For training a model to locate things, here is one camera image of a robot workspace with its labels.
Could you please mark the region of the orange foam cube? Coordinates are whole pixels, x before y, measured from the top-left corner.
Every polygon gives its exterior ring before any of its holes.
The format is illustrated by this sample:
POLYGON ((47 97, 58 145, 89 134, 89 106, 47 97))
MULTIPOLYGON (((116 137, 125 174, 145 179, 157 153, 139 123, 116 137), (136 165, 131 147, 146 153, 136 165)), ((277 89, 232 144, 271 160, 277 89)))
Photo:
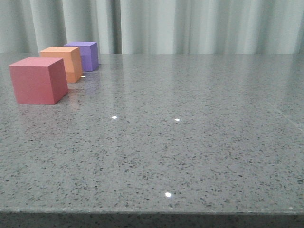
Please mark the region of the orange foam cube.
POLYGON ((76 83, 83 75, 79 47, 49 47, 40 51, 41 57, 61 57, 68 83, 76 83))

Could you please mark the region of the purple foam cube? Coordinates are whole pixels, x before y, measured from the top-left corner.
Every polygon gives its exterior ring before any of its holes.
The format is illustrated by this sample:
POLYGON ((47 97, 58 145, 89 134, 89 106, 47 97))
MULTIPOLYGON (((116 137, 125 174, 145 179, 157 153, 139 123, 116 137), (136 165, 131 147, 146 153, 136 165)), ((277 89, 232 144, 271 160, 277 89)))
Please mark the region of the purple foam cube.
POLYGON ((85 72, 92 72, 99 66, 98 45, 96 42, 70 42, 65 47, 79 47, 82 68, 85 72))

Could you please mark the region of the pale green curtain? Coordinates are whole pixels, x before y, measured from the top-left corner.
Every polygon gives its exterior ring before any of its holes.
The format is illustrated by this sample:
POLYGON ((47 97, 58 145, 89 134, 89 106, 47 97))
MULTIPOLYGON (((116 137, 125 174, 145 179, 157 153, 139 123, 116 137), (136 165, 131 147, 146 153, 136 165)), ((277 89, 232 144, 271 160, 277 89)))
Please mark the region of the pale green curtain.
POLYGON ((3 0, 0 50, 73 41, 101 54, 298 54, 301 0, 3 0))

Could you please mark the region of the red foam cube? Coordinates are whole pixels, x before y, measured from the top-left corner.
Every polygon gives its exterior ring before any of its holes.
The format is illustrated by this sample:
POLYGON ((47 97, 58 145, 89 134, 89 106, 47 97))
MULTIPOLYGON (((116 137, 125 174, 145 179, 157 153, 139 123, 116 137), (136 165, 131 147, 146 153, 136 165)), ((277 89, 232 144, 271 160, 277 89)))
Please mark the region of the red foam cube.
POLYGON ((68 93, 63 58, 28 57, 9 72, 18 104, 54 105, 68 93))

